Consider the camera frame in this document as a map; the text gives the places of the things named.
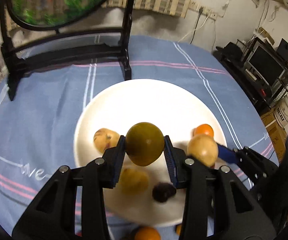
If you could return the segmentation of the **tan round pear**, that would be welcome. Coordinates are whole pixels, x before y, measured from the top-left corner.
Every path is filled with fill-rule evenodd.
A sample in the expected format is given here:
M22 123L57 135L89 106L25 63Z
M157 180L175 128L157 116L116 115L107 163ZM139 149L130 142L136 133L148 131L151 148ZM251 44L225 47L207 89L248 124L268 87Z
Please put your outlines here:
M211 167L215 165L218 158L218 146L213 137L198 134L188 142L186 154Z

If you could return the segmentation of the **yellow red-streaked apple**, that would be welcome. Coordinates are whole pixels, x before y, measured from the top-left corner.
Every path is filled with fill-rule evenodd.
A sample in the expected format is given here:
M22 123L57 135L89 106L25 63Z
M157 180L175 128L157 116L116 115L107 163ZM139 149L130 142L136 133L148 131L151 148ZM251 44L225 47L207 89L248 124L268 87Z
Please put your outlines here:
M107 128L99 129L93 137L95 148L103 154L107 149L116 147L120 135Z

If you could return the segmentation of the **dark purple plum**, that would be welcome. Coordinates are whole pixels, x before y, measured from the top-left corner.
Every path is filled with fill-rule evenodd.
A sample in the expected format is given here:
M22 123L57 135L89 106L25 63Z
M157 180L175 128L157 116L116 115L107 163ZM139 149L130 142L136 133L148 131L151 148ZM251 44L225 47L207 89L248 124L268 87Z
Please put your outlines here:
M158 183L152 189L152 197L156 202L165 203L169 198L174 197L177 189L170 183Z

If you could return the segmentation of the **small orange tomato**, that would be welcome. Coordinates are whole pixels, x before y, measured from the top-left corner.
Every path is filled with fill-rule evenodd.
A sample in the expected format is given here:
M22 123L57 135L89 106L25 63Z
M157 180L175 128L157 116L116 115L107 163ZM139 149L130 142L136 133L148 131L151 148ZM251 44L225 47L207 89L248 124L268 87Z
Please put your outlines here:
M202 124L202 125L199 125L198 127L196 127L194 129L194 132L193 132L194 136L200 135L200 134L214 137L214 130L209 124Z

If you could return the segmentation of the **green round fruit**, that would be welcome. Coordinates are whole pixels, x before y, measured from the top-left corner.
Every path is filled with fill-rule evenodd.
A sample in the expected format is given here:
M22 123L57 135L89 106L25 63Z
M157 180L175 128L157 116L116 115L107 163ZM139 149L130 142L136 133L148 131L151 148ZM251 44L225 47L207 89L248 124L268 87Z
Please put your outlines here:
M135 124L126 134L126 153L137 166L148 166L155 162L162 154L164 145L162 131L149 122Z

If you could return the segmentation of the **pale peeled lychee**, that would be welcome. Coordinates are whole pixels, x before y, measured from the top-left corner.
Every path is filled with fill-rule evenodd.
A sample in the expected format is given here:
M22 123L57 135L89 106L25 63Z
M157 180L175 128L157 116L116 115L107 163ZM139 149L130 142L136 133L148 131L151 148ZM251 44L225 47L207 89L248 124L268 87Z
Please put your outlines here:
M125 195L143 194L149 186L149 176L145 171L132 167L124 168L121 172L117 188Z

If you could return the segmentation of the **cardboard box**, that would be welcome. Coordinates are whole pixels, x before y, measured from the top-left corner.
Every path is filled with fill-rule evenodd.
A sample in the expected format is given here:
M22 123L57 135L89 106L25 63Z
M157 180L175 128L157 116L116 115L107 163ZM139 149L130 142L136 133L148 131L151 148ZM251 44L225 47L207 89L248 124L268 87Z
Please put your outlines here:
M269 134L277 159L280 163L283 160L286 151L287 133L285 129L278 124L274 116L274 110L275 109L273 108L269 112L263 114L261 120Z

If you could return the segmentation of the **white oval plate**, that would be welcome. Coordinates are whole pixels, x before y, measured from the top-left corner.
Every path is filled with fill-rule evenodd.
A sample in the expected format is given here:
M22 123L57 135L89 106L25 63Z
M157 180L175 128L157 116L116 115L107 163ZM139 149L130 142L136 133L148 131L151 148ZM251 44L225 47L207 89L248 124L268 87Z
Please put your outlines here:
M140 122L148 122L170 137L172 145L186 150L196 127L208 124L214 140L226 145L217 118L195 95L174 84L138 79L101 91L81 113L74 135L74 158L85 166L115 146L119 137ZM162 139L153 129L141 128L127 145L119 182L105 189L104 203L116 215L149 226L171 226L183 219L185 191L164 203L153 199L153 187L170 181L162 151Z

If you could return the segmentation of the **orange round fruit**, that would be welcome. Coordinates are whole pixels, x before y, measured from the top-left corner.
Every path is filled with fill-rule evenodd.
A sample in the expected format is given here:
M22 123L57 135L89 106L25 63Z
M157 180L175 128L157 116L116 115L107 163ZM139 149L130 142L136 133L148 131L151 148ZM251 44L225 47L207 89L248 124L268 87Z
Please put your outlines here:
M134 240L161 240L161 236L155 228L143 226L137 229Z

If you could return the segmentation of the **blue plaid tablecloth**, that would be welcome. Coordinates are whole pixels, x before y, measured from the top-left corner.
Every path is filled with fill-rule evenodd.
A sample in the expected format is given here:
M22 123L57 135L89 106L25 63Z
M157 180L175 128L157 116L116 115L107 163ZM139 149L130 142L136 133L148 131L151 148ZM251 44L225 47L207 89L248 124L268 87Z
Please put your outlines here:
M243 90L206 50L133 36L134 79L156 79L197 96L219 121L229 148L249 146L273 162L265 127ZM71 65L23 78L13 101L0 84L0 225L11 233L45 182L61 165L74 165L73 134L83 109L123 80L116 62Z

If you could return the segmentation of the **black side shelf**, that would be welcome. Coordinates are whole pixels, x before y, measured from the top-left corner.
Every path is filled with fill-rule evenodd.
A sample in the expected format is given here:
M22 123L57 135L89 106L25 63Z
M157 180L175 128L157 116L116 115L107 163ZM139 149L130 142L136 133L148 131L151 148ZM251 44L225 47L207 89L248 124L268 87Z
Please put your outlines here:
M288 94L288 42L274 49L258 37L249 45L240 40L217 46L213 56L247 95L256 111L271 110Z

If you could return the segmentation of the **crt monitor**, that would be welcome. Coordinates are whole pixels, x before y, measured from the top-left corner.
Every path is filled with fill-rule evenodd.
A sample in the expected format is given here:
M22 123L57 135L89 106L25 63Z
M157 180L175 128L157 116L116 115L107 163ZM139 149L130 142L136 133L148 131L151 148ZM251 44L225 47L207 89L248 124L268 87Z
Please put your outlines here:
M270 88L271 93L275 94L281 87L280 81L286 68L265 43L254 41L252 45L244 63L244 71L262 89Z

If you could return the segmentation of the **black speaker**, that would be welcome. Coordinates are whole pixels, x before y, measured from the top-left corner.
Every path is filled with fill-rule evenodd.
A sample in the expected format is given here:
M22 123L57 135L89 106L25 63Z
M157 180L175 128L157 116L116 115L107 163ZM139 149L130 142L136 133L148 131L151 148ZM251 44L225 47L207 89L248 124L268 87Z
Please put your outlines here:
M282 38L276 50L277 54L286 62L288 62L288 42Z

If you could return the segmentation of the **round goldfish screen ornament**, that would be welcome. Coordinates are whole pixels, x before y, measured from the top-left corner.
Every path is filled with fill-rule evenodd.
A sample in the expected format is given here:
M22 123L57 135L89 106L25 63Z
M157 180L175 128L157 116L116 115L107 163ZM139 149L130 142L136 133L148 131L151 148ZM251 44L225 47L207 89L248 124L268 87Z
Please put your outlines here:
M132 27L134 0L126 0L123 22L120 27L93 28L61 32L64 27L73 25L100 9L108 0L0 0L0 28L2 36L1 52L8 70L8 97L14 100L22 78L50 67L64 67L68 64L116 59L121 67L124 80L131 80L128 44ZM6 15L19 27L29 31L51 31L53 34L18 47L14 46L7 33ZM46 50L27 59L19 58L21 51L45 46L50 42L99 34L118 34L116 45L106 43L87 44L71 48Z

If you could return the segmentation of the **wall power strip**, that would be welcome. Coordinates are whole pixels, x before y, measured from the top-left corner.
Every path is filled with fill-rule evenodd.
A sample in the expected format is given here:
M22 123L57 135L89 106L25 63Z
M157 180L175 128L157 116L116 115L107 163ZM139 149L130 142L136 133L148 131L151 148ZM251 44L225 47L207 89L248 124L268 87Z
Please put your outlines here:
M195 11L195 12L199 12L200 9L202 8L201 14L205 15L206 17L210 18L211 20L216 21L218 18L218 13L206 6L201 5L199 2L197 1L191 1L189 3L188 9Z

